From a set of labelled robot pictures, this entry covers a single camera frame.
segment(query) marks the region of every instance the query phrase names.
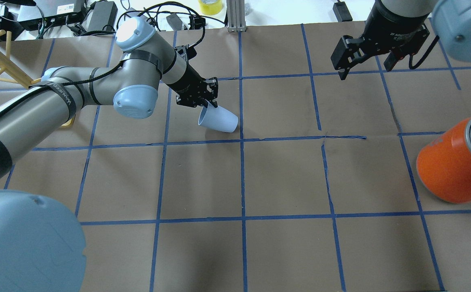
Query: electronic device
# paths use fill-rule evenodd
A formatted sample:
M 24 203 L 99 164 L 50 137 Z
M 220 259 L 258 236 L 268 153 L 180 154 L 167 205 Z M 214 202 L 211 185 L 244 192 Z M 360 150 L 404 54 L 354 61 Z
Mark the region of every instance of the electronic device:
M 41 12 L 53 26 L 64 25 L 67 16 L 68 23 L 74 24 L 86 16 L 85 0 L 39 0 L 37 6 L 21 6 L 17 21 L 28 31 L 37 30 Z

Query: black power brick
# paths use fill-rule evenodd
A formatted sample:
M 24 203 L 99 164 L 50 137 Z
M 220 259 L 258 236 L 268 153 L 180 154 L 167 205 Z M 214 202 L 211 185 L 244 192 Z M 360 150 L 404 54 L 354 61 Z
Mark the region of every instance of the black power brick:
M 353 21 L 353 17 L 351 16 L 349 9 L 347 9 L 345 2 L 336 2 L 333 5 L 333 12 L 336 19 L 338 19 L 338 22 Z
M 113 1 L 97 1 L 88 24 L 88 31 L 113 31 L 117 5 Z

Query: white cup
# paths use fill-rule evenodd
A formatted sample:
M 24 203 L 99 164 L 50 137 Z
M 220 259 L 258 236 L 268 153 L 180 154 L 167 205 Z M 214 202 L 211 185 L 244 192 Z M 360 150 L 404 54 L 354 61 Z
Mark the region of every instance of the white cup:
M 221 106 L 208 105 L 208 107 L 203 107 L 198 119 L 199 126 L 226 133 L 234 132 L 238 124 L 239 118 L 237 115 Z

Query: yellow tape roll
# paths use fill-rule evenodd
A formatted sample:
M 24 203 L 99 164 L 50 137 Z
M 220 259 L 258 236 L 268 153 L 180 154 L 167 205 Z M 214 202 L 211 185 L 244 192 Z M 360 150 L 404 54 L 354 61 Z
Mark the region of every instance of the yellow tape roll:
M 223 8 L 221 0 L 198 0 L 200 3 L 201 13 L 204 15 L 215 15 Z

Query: orange canister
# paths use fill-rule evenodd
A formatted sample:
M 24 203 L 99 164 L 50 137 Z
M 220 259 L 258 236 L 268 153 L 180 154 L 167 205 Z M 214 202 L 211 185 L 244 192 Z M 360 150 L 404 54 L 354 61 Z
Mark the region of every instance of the orange canister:
M 471 202 L 471 119 L 425 146 L 416 168 L 425 187 L 442 200 Z

